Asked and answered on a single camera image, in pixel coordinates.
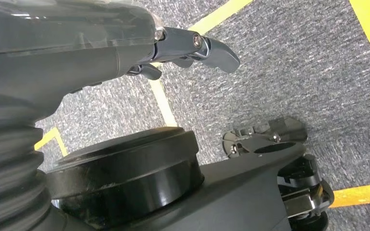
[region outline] clear plastic cover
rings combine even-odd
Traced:
[[[154,17],[130,0],[0,0],[0,54],[153,44]]]

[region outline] gray carpet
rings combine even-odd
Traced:
[[[143,2],[167,26],[188,28],[225,1]],[[307,124],[308,152],[334,189],[370,184],[370,44],[349,1],[256,0],[208,36],[239,55],[236,73],[161,68],[178,124],[197,134],[202,164],[225,158],[226,130],[290,115]],[[163,124],[148,83],[135,77],[68,95],[38,123],[58,127],[69,152]],[[54,141],[43,150],[47,169],[60,151]],[[330,231],[370,231],[370,205],[329,217]]]

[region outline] bolt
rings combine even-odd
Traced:
[[[234,144],[232,144],[232,146],[230,146],[230,152],[231,152],[232,154],[236,154],[236,153],[238,153],[238,148],[237,148],[237,146],[236,146],[236,145],[234,145]]]
[[[197,48],[202,47],[202,37],[198,34],[194,34],[194,46]]]

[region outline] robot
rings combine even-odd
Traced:
[[[83,87],[158,79],[154,62],[240,65],[222,42],[124,1],[0,0],[0,231],[326,230],[334,195],[289,117],[225,133],[229,159],[209,165],[198,164],[194,132],[164,127],[37,170],[36,121]]]

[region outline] plastic wrap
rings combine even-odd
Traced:
[[[126,0],[0,0],[0,54],[153,44],[153,15]]]

